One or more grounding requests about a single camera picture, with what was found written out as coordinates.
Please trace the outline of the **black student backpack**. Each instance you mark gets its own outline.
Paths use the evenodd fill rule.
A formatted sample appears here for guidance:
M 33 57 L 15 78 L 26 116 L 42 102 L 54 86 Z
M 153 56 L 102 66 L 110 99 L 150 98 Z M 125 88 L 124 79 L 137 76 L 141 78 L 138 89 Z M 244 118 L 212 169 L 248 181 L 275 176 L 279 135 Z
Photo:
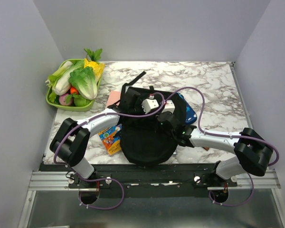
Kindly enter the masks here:
M 127 91 L 139 92 L 142 95 L 142 101 L 153 95 L 159 103 L 159 108 L 145 114 L 146 117 L 122 117 L 119 122 L 122 125 L 119 133 L 120 146 L 127 160 L 138 166 L 151 167 L 167 161 L 178 146 L 172 137 L 156 132 L 157 117 L 162 114 L 167 100 L 172 100 L 175 105 L 173 115 L 181 124 L 186 125 L 186 104 L 178 94 L 158 91 L 153 87 L 148 89 L 134 87 L 134 84 L 145 74 L 146 72 L 141 72 L 134 80 L 123 84 L 120 100 L 112 106 L 123 110 L 123 97 Z

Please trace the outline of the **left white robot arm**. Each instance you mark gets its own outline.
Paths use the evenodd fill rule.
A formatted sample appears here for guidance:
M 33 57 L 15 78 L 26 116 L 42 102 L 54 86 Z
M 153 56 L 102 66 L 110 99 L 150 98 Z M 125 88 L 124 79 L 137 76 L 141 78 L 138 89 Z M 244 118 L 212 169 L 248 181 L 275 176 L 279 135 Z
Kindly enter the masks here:
M 102 130 L 117 125 L 122 117 L 141 118 L 146 115 L 130 115 L 120 107 L 109 106 L 86 119 L 65 119 L 49 146 L 54 153 L 54 163 L 57 163 L 57 158 L 61 159 L 79 175 L 84 187 L 92 187 L 96 176 L 94 167 L 85 158 L 88 141 Z

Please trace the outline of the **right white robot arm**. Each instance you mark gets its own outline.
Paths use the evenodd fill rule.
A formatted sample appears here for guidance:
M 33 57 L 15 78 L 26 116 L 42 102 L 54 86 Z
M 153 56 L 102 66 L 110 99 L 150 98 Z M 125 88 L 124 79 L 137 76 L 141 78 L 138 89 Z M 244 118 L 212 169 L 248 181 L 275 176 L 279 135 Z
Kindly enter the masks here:
M 220 186 L 233 176 L 243 173 L 263 177 L 270 166 L 274 151 L 272 145 L 251 128 L 240 132 L 223 133 L 201 130 L 193 125 L 183 125 L 171 112 L 157 117 L 161 128 L 183 147 L 209 147 L 234 154 L 234 157 L 217 161 L 202 182 L 208 186 Z

